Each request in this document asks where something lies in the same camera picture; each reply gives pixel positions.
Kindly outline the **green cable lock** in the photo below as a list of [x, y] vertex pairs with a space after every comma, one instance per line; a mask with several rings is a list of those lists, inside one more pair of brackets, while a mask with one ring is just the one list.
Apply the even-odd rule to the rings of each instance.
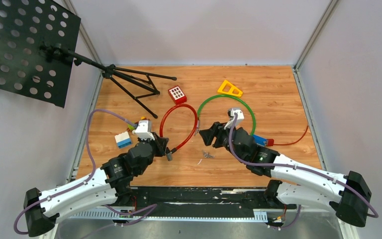
[[218, 98], [229, 98], [229, 99], [233, 99], [235, 101], [238, 101], [239, 103], [241, 103], [249, 111], [249, 113], [250, 113], [250, 115], [252, 117], [252, 131], [251, 131], [250, 135], [254, 135], [256, 127], [257, 127], [257, 124], [256, 124], [256, 117], [255, 117], [255, 114], [254, 114], [253, 110], [249, 107], [249, 105], [246, 102], [244, 102], [240, 98], [238, 98], [236, 96], [226, 95], [226, 94], [220, 94], [220, 95], [215, 95], [215, 96], [209, 97], [209, 98], [207, 98], [205, 101], [203, 101], [201, 103], [201, 105], [197, 109], [197, 127], [196, 127], [194, 135], [197, 135], [198, 132], [199, 132], [199, 127], [200, 127], [200, 119], [199, 118], [200, 118], [200, 113], [201, 113], [203, 107], [207, 103], [209, 103], [210, 101], [218, 99]]

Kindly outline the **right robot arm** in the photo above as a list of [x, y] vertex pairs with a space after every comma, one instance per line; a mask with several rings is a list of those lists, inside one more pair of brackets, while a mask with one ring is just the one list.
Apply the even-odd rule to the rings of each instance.
[[243, 128], [215, 122], [199, 132], [204, 144], [227, 149], [248, 170], [271, 180], [264, 194], [267, 206], [300, 204], [334, 212], [340, 220], [363, 228], [371, 211], [371, 190], [355, 171], [333, 173], [299, 163], [260, 146]]

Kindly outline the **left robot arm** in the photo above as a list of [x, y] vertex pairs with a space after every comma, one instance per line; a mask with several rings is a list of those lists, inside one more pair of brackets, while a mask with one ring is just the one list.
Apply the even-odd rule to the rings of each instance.
[[166, 154], [168, 138], [139, 142], [102, 167], [78, 180], [55, 189], [32, 188], [25, 193], [24, 209], [29, 237], [40, 236], [68, 217], [97, 206], [132, 201], [130, 182], [142, 175], [154, 157]]

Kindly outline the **silver keys of red lock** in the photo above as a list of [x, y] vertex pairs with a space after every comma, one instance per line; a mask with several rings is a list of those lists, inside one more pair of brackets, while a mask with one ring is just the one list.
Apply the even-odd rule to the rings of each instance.
[[203, 154], [203, 157], [204, 158], [214, 158], [215, 156], [210, 154], [209, 152], [206, 152], [206, 151], [202, 151], [202, 154]]

